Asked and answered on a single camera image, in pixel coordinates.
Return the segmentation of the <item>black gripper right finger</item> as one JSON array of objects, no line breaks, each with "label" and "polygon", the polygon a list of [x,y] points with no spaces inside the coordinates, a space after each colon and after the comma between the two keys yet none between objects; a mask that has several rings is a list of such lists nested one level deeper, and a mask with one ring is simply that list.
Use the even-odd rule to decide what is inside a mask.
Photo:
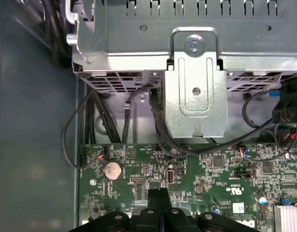
[{"label": "black gripper right finger", "polygon": [[183,209],[175,208],[170,202],[167,188],[161,188],[163,198],[164,226],[167,232],[255,232],[249,226],[236,222],[228,217],[203,212],[196,218],[187,215]]}]

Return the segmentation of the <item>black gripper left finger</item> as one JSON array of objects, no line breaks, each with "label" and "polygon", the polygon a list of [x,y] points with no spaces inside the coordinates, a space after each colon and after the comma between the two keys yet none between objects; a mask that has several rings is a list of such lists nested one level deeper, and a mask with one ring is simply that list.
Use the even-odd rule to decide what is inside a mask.
[{"label": "black gripper left finger", "polygon": [[157,207],[137,208],[129,217],[121,211],[113,211],[91,220],[73,232],[158,232],[161,211]]}]

